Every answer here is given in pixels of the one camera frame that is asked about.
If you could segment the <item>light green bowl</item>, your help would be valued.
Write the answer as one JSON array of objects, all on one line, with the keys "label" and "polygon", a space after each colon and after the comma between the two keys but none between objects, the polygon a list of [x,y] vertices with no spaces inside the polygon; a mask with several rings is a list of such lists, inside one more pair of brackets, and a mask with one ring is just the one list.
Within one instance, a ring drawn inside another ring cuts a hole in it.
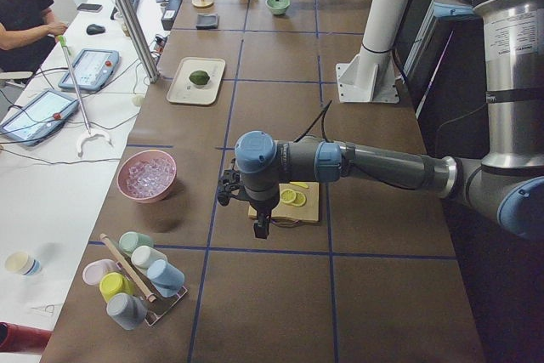
[{"label": "light green bowl", "polygon": [[266,0],[266,6],[272,15],[284,15],[291,6],[290,0]]}]

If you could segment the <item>lemon slice upper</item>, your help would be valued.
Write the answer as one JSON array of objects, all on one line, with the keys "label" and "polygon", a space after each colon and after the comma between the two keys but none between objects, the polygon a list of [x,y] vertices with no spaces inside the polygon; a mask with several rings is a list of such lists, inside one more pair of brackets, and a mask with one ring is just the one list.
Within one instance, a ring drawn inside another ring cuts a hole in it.
[{"label": "lemon slice upper", "polygon": [[297,192],[293,189],[286,188],[280,191],[280,202],[286,205],[291,205],[297,200]]}]

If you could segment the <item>lemon slice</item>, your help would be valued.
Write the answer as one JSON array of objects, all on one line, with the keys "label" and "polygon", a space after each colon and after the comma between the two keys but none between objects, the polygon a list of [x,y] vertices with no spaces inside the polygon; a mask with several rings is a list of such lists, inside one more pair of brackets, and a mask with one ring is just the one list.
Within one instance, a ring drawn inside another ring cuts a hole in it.
[{"label": "lemon slice", "polygon": [[286,205],[291,205],[297,200],[297,192],[293,189],[286,188],[280,191],[280,202]]},{"label": "lemon slice", "polygon": [[303,192],[296,191],[295,192],[295,199],[292,202],[292,205],[294,207],[302,207],[306,204],[307,197]]}]

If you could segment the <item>lemon slice lower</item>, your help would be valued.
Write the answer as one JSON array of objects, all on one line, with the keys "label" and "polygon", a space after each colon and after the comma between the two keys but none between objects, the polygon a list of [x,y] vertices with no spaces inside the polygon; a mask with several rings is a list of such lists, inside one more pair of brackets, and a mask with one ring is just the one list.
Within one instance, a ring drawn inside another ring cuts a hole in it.
[{"label": "lemon slice lower", "polygon": [[295,192],[295,199],[292,202],[292,205],[294,207],[302,207],[306,204],[307,197],[303,192],[296,191]]}]

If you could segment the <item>wooden cutting board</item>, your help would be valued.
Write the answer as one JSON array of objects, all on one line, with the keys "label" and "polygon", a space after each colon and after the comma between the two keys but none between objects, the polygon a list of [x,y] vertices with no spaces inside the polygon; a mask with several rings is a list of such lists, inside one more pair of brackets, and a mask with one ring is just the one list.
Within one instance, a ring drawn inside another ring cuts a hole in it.
[{"label": "wooden cutting board", "polygon": [[271,216],[274,221],[317,223],[320,217],[320,184],[316,182],[305,182],[309,189],[302,189],[292,184],[280,184],[280,192],[290,188],[303,192],[307,201],[302,207],[294,207],[281,203],[272,210]]}]

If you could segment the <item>green lime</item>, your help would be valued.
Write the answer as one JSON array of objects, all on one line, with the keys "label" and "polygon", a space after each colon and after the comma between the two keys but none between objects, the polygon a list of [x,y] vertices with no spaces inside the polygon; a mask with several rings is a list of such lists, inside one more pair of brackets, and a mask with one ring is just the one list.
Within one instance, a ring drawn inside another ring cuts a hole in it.
[{"label": "green lime", "polygon": [[195,86],[203,87],[203,86],[206,86],[210,82],[211,77],[209,76],[207,71],[196,70],[190,73],[189,80]]}]

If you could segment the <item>white pastel cup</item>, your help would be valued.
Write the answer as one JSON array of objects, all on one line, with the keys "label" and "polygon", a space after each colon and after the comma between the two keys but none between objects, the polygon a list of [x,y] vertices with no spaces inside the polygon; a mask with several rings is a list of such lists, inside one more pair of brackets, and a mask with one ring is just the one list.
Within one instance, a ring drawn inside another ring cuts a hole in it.
[{"label": "white pastel cup", "polygon": [[138,270],[146,271],[157,260],[167,261],[167,255],[146,245],[134,249],[131,262]]}]

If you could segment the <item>beige tray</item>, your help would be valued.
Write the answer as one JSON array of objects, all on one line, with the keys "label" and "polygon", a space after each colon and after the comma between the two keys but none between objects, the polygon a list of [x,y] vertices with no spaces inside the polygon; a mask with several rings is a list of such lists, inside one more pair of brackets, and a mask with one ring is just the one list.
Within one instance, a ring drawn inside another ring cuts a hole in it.
[{"label": "beige tray", "polygon": [[225,66],[223,59],[183,58],[167,92],[167,101],[184,105],[213,104]]}]

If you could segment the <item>grey pastel cup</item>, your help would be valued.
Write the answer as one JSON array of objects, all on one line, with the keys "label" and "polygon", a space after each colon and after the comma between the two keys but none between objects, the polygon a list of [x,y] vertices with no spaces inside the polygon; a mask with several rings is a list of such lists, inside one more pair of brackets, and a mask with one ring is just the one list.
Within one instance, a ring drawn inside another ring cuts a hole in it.
[{"label": "grey pastel cup", "polygon": [[148,309],[139,298],[120,292],[108,301],[106,312],[123,329],[133,330],[145,320]]}]

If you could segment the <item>yellow pastel cup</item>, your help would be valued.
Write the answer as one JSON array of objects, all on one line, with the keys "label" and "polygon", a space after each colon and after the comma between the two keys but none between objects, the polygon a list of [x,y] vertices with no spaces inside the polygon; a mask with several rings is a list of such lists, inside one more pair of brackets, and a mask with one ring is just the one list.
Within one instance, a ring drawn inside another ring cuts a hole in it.
[{"label": "yellow pastel cup", "polygon": [[118,272],[110,272],[100,280],[99,291],[102,298],[108,303],[118,293],[134,295],[134,286],[125,275]]}]

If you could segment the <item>pink pastel cup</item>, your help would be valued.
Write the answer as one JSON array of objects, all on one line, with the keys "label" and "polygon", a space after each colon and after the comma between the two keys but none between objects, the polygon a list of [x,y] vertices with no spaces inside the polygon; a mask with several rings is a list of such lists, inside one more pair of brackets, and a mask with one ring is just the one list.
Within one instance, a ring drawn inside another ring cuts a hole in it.
[{"label": "pink pastel cup", "polygon": [[109,273],[118,271],[116,263],[111,259],[100,259],[88,264],[82,272],[83,281],[90,286],[97,286]]}]

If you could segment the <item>smartphone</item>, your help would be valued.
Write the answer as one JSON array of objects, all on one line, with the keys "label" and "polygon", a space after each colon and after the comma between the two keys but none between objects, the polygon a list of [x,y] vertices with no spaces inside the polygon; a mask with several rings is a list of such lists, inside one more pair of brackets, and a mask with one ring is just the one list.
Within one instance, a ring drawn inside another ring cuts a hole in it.
[{"label": "smartphone", "polygon": [[76,9],[78,12],[98,13],[102,8],[103,6],[97,3],[81,3]]}]

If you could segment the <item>person in black shirt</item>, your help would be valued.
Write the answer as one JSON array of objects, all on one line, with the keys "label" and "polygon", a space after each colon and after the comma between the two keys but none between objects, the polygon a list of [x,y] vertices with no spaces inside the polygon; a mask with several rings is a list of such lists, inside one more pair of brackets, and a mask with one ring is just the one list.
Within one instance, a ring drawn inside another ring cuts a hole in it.
[{"label": "person in black shirt", "polygon": [[1,69],[36,71],[68,25],[54,15],[54,0],[1,0]]}]

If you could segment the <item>near teach pendant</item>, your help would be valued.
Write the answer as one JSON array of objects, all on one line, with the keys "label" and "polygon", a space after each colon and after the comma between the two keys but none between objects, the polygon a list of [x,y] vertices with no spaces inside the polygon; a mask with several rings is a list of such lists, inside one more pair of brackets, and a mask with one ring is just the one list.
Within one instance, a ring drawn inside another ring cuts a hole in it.
[{"label": "near teach pendant", "polygon": [[76,99],[52,89],[41,92],[1,124],[1,135],[25,146],[41,143],[77,112]]}]

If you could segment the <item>aluminium frame post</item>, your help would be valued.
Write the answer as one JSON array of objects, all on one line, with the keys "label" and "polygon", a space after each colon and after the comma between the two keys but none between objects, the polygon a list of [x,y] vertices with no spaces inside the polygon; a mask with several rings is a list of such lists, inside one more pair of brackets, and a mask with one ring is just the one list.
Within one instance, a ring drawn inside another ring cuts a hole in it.
[{"label": "aluminium frame post", "polygon": [[155,83],[159,78],[159,71],[151,53],[145,35],[139,23],[136,12],[130,0],[115,0],[118,10],[122,13],[125,25],[132,39],[133,46],[137,52],[140,62],[144,66],[150,83]]}]

